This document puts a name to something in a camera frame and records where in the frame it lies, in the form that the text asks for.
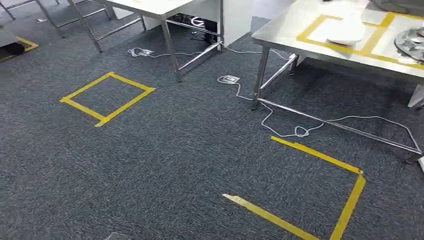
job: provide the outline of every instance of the white object on table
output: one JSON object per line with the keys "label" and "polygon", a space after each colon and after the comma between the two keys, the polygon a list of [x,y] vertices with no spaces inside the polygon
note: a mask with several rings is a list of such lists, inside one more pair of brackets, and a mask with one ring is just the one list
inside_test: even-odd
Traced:
{"label": "white object on table", "polygon": [[364,38],[365,26],[361,16],[352,14],[328,27],[327,39],[343,45],[353,45]]}

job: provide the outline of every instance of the table leg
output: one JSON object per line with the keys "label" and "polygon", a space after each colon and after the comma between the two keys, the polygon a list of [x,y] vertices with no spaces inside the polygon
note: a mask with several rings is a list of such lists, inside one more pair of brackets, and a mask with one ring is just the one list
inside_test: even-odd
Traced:
{"label": "table leg", "polygon": [[[222,44],[225,44],[225,39],[224,39],[224,34],[225,34],[225,27],[224,27],[224,0],[219,0],[219,37],[218,37],[218,42],[222,42]],[[223,46],[219,45],[216,48],[218,51],[222,51],[223,50]]]}
{"label": "table leg", "polygon": [[295,74],[296,68],[299,65],[299,58],[300,58],[300,56],[296,54],[296,59],[291,63],[290,71],[288,72],[289,75]]}
{"label": "table leg", "polygon": [[257,72],[256,84],[254,86],[253,105],[252,110],[258,107],[258,98],[261,94],[261,86],[264,81],[265,69],[267,68],[268,56],[270,55],[270,48],[267,46],[262,47],[262,54],[260,57],[259,71]]}
{"label": "table leg", "polygon": [[409,164],[413,164],[413,163],[418,162],[420,160],[424,161],[424,154],[414,155],[413,157],[408,159],[406,162],[409,163]]}
{"label": "table leg", "polygon": [[106,17],[108,20],[112,20],[112,15],[109,12],[108,6],[106,4],[103,4],[104,12],[106,13]]}
{"label": "table leg", "polygon": [[15,16],[13,16],[12,15],[12,13],[9,11],[9,9],[7,8],[7,7],[5,7],[4,5],[3,5],[3,3],[1,3],[0,2],[0,6],[6,11],[6,13],[13,19],[13,20],[15,20],[16,18],[15,18]]}
{"label": "table leg", "polygon": [[165,36],[166,47],[168,48],[168,53],[170,54],[170,57],[171,57],[172,66],[178,76],[178,72],[180,71],[180,68],[178,67],[177,55],[175,54],[176,52],[175,52],[174,44],[172,42],[170,29],[168,27],[168,23],[166,20],[162,20],[161,25],[162,25],[163,35]]}
{"label": "table leg", "polygon": [[409,101],[408,107],[420,107],[424,101],[424,85],[417,85],[413,95]]}
{"label": "table leg", "polygon": [[73,0],[67,0],[69,5],[75,10],[75,12],[78,15],[79,20],[81,21],[82,25],[84,25],[85,30],[87,31],[88,36],[90,37],[90,39],[92,40],[95,48],[98,50],[99,53],[102,53],[102,49],[100,48],[99,43],[97,42],[96,38],[93,35],[93,32],[91,31],[91,29],[89,28],[89,25],[87,24],[86,20],[84,19],[83,15],[81,14],[81,12],[78,10],[77,5],[75,5]]}
{"label": "table leg", "polygon": [[44,5],[40,2],[40,0],[35,0],[35,2],[40,7],[41,11],[44,13],[47,20],[50,22],[51,25],[53,25],[54,29],[56,29],[56,32],[59,34],[61,38],[65,38],[65,35],[62,33],[62,31],[59,29],[58,25],[53,20],[52,16],[50,16],[50,13],[47,11],[47,9],[44,7]]}
{"label": "table leg", "polygon": [[145,22],[145,17],[140,15],[141,18],[141,25],[143,26],[143,30],[144,32],[147,32],[147,27],[146,27],[146,22]]}

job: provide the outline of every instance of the white table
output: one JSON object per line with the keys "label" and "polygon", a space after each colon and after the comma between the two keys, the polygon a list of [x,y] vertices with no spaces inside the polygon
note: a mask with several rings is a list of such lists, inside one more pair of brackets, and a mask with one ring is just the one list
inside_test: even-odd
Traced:
{"label": "white table", "polygon": [[[224,14],[225,14],[225,8],[226,7],[231,7],[234,4],[237,3],[241,3],[242,0],[96,0],[97,2],[100,2],[108,7],[115,7],[115,8],[119,8],[119,9],[123,9],[123,10],[127,10],[133,13],[136,13],[138,15],[140,15],[140,18],[127,23],[126,25],[115,29],[111,32],[108,32],[100,37],[94,37],[92,31],[90,30],[88,24],[86,23],[84,16],[82,16],[82,14],[80,13],[78,7],[75,5],[75,3],[73,3],[72,0],[68,0],[69,4],[76,10],[76,12],[78,13],[78,17],[79,20],[83,23],[89,37],[91,38],[91,40],[93,41],[94,45],[96,46],[96,48],[98,49],[99,52],[102,52],[102,49],[100,48],[100,45],[98,43],[98,41],[100,41],[101,39],[110,36],[111,34],[114,34],[136,22],[141,21],[144,27],[144,30],[146,31],[146,24],[144,22],[144,18],[145,17],[149,17],[152,19],[156,19],[158,21],[160,21],[160,25],[162,27],[163,30],[163,35],[165,37],[165,43],[167,46],[167,50],[168,53],[170,54],[170,59],[172,62],[172,66],[173,69],[176,73],[177,79],[180,79],[179,76],[179,72],[186,68],[187,66],[189,66],[190,64],[192,64],[193,62],[195,62],[196,60],[200,59],[201,57],[203,57],[204,55],[206,55],[207,53],[209,53],[210,51],[214,50],[214,49],[218,49],[221,50],[221,45],[225,44],[225,31],[227,30],[227,27],[232,27],[232,29],[236,29],[238,28],[238,35],[236,36],[236,39],[240,38],[242,35],[244,35],[245,33],[250,31],[250,23],[251,23],[251,14],[248,15],[249,17],[249,21],[248,21],[248,27],[246,27],[246,21],[244,20],[244,24],[240,24],[240,26],[237,27],[238,23],[241,22],[237,22],[237,20],[233,20],[231,22],[227,21],[225,22],[224,20]],[[250,4],[247,4],[250,2],[250,0],[243,0],[244,4],[242,4],[242,6],[244,7],[244,9],[246,8],[246,6],[250,6]],[[206,29],[203,28],[199,28],[199,27],[195,27],[192,25],[188,25],[188,24],[184,24],[184,23],[180,23],[180,22],[175,22],[172,20],[169,20],[168,18],[177,14],[177,13],[181,13],[183,11],[189,11],[190,8],[193,8],[193,6],[203,6],[203,7],[207,7],[207,6],[213,6],[212,10],[213,11],[209,11],[209,14],[212,15],[212,20],[216,20],[218,22],[218,32],[212,32],[212,31],[208,31]],[[229,19],[232,19],[230,16],[231,14],[228,12],[227,14]],[[212,44],[211,46],[209,46],[208,48],[206,48],[202,53],[200,53],[199,55],[197,55],[196,57],[194,57],[192,60],[190,60],[189,62],[185,63],[184,65],[180,66],[178,64],[178,60],[177,60],[177,56],[176,56],[176,50],[174,47],[174,43],[172,41],[171,38],[171,34],[170,34],[170,30],[168,27],[168,23],[171,24],[176,24],[176,25],[180,25],[186,28],[191,28],[191,29],[195,29],[197,31],[200,32],[204,32],[204,33],[208,33],[208,34],[212,34],[217,36],[217,42]]]}
{"label": "white table", "polygon": [[[350,47],[328,42],[326,33],[331,22],[340,21],[350,14],[360,15],[362,21],[365,22],[364,39]],[[424,65],[406,62],[409,59],[401,57],[394,45],[397,34],[409,28],[420,27],[423,22],[423,18],[383,11],[368,0],[330,2],[297,0],[280,16],[252,35],[253,42],[262,45],[262,57],[254,90],[255,105],[258,102],[272,105],[422,155],[423,152],[418,146],[406,146],[349,126],[311,116],[291,107],[263,99],[261,92],[285,69],[291,68],[294,71],[300,56],[424,85]],[[263,83],[270,48],[294,54],[290,56],[288,63]]]}

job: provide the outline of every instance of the floor outlet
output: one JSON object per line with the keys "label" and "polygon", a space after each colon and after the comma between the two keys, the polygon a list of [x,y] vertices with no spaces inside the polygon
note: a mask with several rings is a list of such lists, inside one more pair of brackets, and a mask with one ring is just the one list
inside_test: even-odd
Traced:
{"label": "floor outlet", "polygon": [[222,79],[222,81],[223,81],[223,82],[227,82],[228,84],[235,84],[235,83],[237,83],[239,80],[240,80],[240,77],[231,76],[231,75],[225,76],[225,77]]}

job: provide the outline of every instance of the yellow tape square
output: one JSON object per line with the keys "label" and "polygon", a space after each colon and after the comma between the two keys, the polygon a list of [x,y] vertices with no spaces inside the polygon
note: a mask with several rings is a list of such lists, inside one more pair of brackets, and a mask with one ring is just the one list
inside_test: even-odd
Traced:
{"label": "yellow tape square", "polygon": [[[33,49],[35,49],[36,47],[38,47],[39,45],[37,44],[37,43],[34,43],[34,42],[32,42],[32,41],[29,41],[29,40],[26,40],[26,39],[23,39],[22,37],[19,37],[19,36],[17,36],[16,37],[16,39],[19,41],[19,42],[21,42],[21,43],[24,43],[24,44],[27,44],[28,46],[25,48],[25,52],[28,52],[28,51],[31,51],[31,50],[33,50]],[[4,60],[8,60],[8,59],[11,59],[11,58],[13,58],[13,57],[16,57],[17,55],[9,55],[9,56],[5,56],[5,57],[3,57],[2,59],[0,59],[0,62],[3,62]]]}
{"label": "yellow tape square", "polygon": [[[137,88],[140,88],[142,90],[144,90],[144,92],[142,92],[140,95],[136,96],[135,98],[133,98],[132,100],[130,100],[129,102],[125,103],[124,105],[122,105],[121,107],[119,107],[118,109],[116,109],[115,111],[113,111],[112,113],[110,113],[107,116],[103,116],[98,112],[95,112],[91,109],[89,109],[86,106],[83,106],[81,104],[79,104],[78,102],[75,102],[73,100],[71,100],[71,98],[75,97],[76,95],[84,92],[85,90],[93,87],[94,85],[100,83],[101,81],[107,79],[108,77],[117,79],[119,81],[122,81],[126,84],[135,86]],[[124,111],[125,109],[131,107],[133,104],[135,104],[136,102],[138,102],[139,100],[141,100],[142,98],[146,97],[148,94],[150,94],[151,92],[153,92],[155,90],[154,87],[149,87],[143,84],[140,84],[138,82],[132,81],[130,79],[127,79],[123,76],[119,76],[116,75],[113,71],[106,73],[105,75],[99,77],[98,79],[90,82],[89,84],[83,86],[82,88],[76,90],[75,92],[62,97],[62,99],[60,100],[61,103],[67,103],[81,111],[83,111],[84,113],[91,115],[93,117],[95,117],[96,119],[100,120],[99,123],[97,123],[96,125],[94,125],[95,127],[101,127],[103,126],[105,123],[109,122],[112,118],[116,117],[118,114],[120,114],[122,111]]]}
{"label": "yellow tape square", "polygon": [[[302,144],[299,143],[292,143],[286,140],[283,140],[279,137],[276,136],[272,136],[271,140],[274,140],[278,143],[287,145],[289,147],[298,149],[302,152],[311,154],[313,156],[316,156],[324,161],[327,161],[331,164],[337,165],[343,169],[346,169],[352,173],[358,174],[358,178],[356,180],[355,185],[353,186],[352,191],[350,192],[350,195],[347,199],[346,204],[344,205],[343,210],[341,211],[341,214],[338,218],[338,221],[334,227],[334,230],[331,233],[330,239],[329,240],[340,240],[342,238],[343,233],[345,232],[345,229],[349,223],[349,219],[351,218],[351,215],[355,209],[355,206],[358,202],[358,199],[361,195],[361,192],[365,186],[366,180],[363,176],[363,172],[362,170],[360,170],[359,168],[349,165],[345,162],[342,162],[340,160],[337,160],[333,157],[330,157],[328,155],[325,155],[317,150],[314,150],[312,148],[309,148],[307,146],[304,146]],[[289,231],[290,233],[298,236],[301,239],[304,240],[320,240],[318,237],[296,227],[295,225],[279,218],[278,216],[248,202],[247,200],[239,197],[239,196],[232,196],[232,195],[228,195],[228,194],[223,194],[224,197],[226,197],[227,199],[235,202],[236,204],[247,208],[248,210],[250,210],[251,212],[261,216],[262,218],[270,221],[271,223]]]}
{"label": "yellow tape square", "polygon": [[321,24],[323,24],[326,20],[342,20],[340,17],[330,16],[322,14],[320,15],[315,21],[313,21],[301,34],[297,36],[297,40],[300,42],[313,44],[317,46],[326,47],[329,49],[333,49],[339,52],[343,53],[349,53],[349,54],[355,54],[363,57],[368,57],[372,59],[377,59],[381,61],[386,61],[394,64],[404,65],[411,68],[421,69],[424,70],[424,65],[419,63],[404,63],[400,62],[395,58],[373,54],[372,51],[376,47],[378,41],[382,37],[382,35],[387,31],[387,29],[390,27],[390,24],[393,22],[396,16],[399,17],[406,17],[410,19],[418,19],[418,20],[424,20],[424,18],[414,15],[408,15],[408,14],[401,14],[401,13],[395,13],[395,12],[388,12],[382,22],[380,24],[370,23],[370,22],[363,22],[363,24],[366,27],[374,27],[375,31],[371,34],[371,36],[368,38],[366,43],[361,49],[353,49],[351,47],[337,44],[329,41],[317,41],[310,39],[311,34],[319,27]]}

